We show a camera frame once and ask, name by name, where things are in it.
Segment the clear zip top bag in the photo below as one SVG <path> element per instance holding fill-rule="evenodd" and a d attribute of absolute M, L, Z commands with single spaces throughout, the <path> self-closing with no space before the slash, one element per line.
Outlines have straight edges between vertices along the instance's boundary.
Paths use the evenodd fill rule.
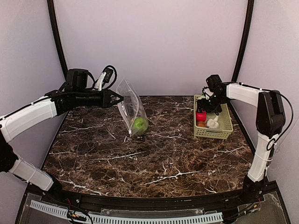
<path fill-rule="evenodd" d="M 116 88 L 116 93 L 122 95 L 124 99 L 118 104 L 118 109 L 128 130 L 129 136 L 143 135 L 143 133 L 136 134 L 136 131 L 133 128 L 133 123 L 131 122 L 132 118 L 136 119 L 137 117 L 143 117 L 148 121 L 141 98 L 133 88 L 132 84 L 123 78 Z"/>

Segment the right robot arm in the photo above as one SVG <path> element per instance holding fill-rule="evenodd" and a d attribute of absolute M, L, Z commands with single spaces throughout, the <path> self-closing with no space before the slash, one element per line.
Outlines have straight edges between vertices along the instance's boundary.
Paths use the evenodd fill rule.
<path fill-rule="evenodd" d="M 286 132 L 283 105 L 286 97 L 277 90 L 262 89 L 244 83 L 223 82 L 218 74 L 209 76 L 206 83 L 207 86 L 202 90 L 204 99 L 199 104 L 201 110 L 220 114 L 221 105 L 231 100 L 247 103 L 257 109 L 257 147 L 239 196 L 241 201 L 249 203 L 262 193 L 267 170 L 275 153 L 275 145 Z"/>

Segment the green apple toy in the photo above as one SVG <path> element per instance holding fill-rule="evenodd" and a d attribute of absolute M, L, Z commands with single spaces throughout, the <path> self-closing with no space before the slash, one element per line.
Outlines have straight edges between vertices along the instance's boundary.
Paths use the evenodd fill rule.
<path fill-rule="evenodd" d="M 148 121 L 143 117 L 137 117 L 133 122 L 133 128 L 136 134 L 144 133 L 148 128 Z"/>

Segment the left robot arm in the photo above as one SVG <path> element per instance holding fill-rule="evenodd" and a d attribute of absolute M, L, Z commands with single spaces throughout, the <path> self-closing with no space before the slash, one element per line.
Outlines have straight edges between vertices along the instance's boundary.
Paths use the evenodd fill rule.
<path fill-rule="evenodd" d="M 58 90 L 53 90 L 38 100 L 0 118 L 0 170 L 9 172 L 43 191 L 60 188 L 60 183 L 50 174 L 24 161 L 9 144 L 16 136 L 33 126 L 58 117 L 80 106 L 110 108 L 121 101 L 123 96 L 110 90 L 117 78 L 112 65 L 106 66 L 98 79 L 87 87 L 87 79 L 93 77 L 85 69 L 70 69 L 66 81 Z"/>

